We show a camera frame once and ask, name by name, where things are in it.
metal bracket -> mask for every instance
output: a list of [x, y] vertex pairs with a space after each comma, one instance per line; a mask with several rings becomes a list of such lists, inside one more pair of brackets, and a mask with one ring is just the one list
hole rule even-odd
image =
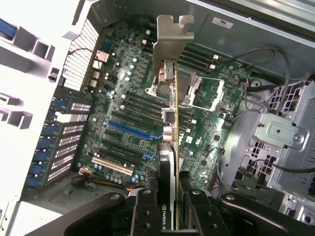
[[163, 62], [168, 60], [170, 63], [170, 60], [177, 60], [185, 45], [193, 42], [194, 34], [184, 31], [185, 25], [192, 23], [194, 23], [193, 16], [180, 16], [179, 23], [174, 23], [173, 16], [157, 17], [157, 42], [153, 45], [154, 74], [159, 76], [161, 67], [166, 82], [172, 71], [168, 70], [170, 65], [164, 65]]
[[292, 121], [274, 114], [260, 114], [254, 134], [259, 140], [283, 148], [302, 149], [308, 137], [306, 130], [293, 126]]

sticker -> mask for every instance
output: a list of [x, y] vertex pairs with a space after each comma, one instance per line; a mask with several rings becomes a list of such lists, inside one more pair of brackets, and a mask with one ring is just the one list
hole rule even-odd
[[192, 137], [191, 136], [187, 136], [186, 143], [191, 144], [191, 142], [192, 142]]
[[230, 29], [233, 26], [233, 24], [231, 22], [221, 20], [221, 19], [219, 19], [217, 17], [213, 18], [212, 23], [216, 24], [218, 26], [222, 26], [222, 27], [227, 28], [227, 29]]

